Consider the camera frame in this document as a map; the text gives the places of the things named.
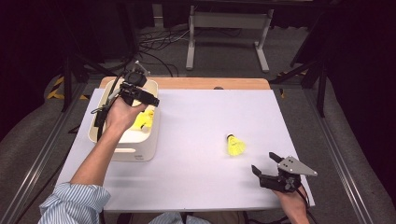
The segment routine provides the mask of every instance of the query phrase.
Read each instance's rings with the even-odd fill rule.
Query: white container
[[[115,90],[120,87],[123,79],[120,78],[116,84]],[[110,81],[106,85],[105,92],[99,102],[98,107],[101,107],[106,103],[110,89],[114,83],[114,80]],[[158,98],[158,84],[153,80],[146,82],[143,90],[153,94]],[[140,102],[134,100],[135,105],[139,105]],[[160,129],[160,108],[153,105],[149,105],[146,110],[153,110],[154,117],[152,126],[148,131],[140,131],[129,129],[125,131],[121,140],[119,141],[116,150],[114,151],[112,161],[149,161],[154,157],[157,148],[158,131]],[[93,117],[91,128],[89,131],[89,137],[94,143],[97,142],[98,128],[93,127],[96,115]]]

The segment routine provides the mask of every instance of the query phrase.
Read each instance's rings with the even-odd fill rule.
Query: striped shirt sleeve
[[[62,183],[40,204],[38,223],[99,223],[99,213],[109,199],[100,186]]]

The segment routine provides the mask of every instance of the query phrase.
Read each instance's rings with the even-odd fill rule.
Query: gray carpet
[[[270,66],[268,74],[261,72],[252,45],[258,35],[257,31],[251,30],[243,30],[238,37],[229,37],[217,31],[199,33],[192,71],[185,69],[188,46],[188,42],[185,40],[179,40],[165,49],[151,50],[148,53],[157,56],[165,63],[176,66],[181,77],[263,77],[273,79],[279,72],[290,70],[289,63],[304,41],[307,31],[293,28],[275,28],[269,31],[264,44],[264,53]],[[148,55],[142,54],[142,56],[143,58],[138,57],[138,59],[144,63],[159,63]],[[161,64],[145,64],[145,66],[151,71],[151,74],[169,76],[168,71]],[[170,68],[176,75],[176,69]],[[93,89],[99,85],[100,79],[98,78],[100,76],[92,76],[84,94],[91,94]],[[49,83],[48,89],[52,87],[55,79]],[[277,89],[279,86],[274,85],[272,88],[275,90],[276,99],[300,160],[318,171],[318,177],[308,178],[316,202],[316,206],[310,210],[318,223],[360,223],[334,166],[325,135],[315,118],[315,111],[309,105],[304,90],[301,90],[298,85],[294,85],[297,82],[298,78],[288,81],[289,85],[284,86],[284,98],[280,97]],[[75,135],[68,131],[79,125],[88,102],[88,100],[78,100],[70,118],[62,128],[56,148],[51,153],[27,202],[33,199],[50,178],[64,158],[67,149],[72,145]],[[45,144],[56,119],[60,116],[62,105],[62,100],[47,100],[22,120],[0,143],[1,215],[6,212],[26,172],[29,171],[35,157]],[[330,82],[327,85],[325,115],[325,120],[329,124],[336,144],[356,181],[373,223],[395,223],[396,212],[390,198],[364,158],[342,109],[337,104]],[[35,200],[20,223],[37,223],[40,218],[38,205],[51,193],[52,183],[55,180],[56,176]],[[248,215],[265,222],[284,216],[280,209],[249,211]],[[116,223],[117,216],[118,214],[106,213],[107,223]]]

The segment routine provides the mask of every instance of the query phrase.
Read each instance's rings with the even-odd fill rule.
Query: hand
[[[148,106],[140,104],[137,106],[127,105],[122,98],[118,97],[108,112],[106,118],[106,128],[116,128],[125,132],[134,124],[137,115],[144,111]]]
[[[306,192],[303,187],[299,187],[299,191],[305,196]],[[273,190],[273,193],[279,198],[282,204],[282,209],[288,216],[291,223],[308,223],[308,218],[306,216],[306,207],[304,199],[300,196],[297,191],[282,193]]]

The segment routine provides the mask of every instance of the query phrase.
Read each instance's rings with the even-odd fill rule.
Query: table
[[[271,190],[260,188],[259,179],[250,168],[254,164],[264,174],[276,175],[276,163],[268,157],[269,151],[298,158],[265,79],[149,78],[158,82],[161,100],[157,151],[151,161],[110,163],[104,184],[112,195],[105,206],[107,212],[280,207]],[[110,79],[105,78],[101,87]],[[230,89],[210,90],[216,86]],[[70,180],[93,147],[88,138],[91,111],[97,107],[103,91],[96,89],[92,95],[57,184]],[[235,117],[243,119],[227,120]],[[225,130],[245,141],[247,149],[242,155],[231,157],[226,153]],[[302,178],[314,204],[306,179]]]

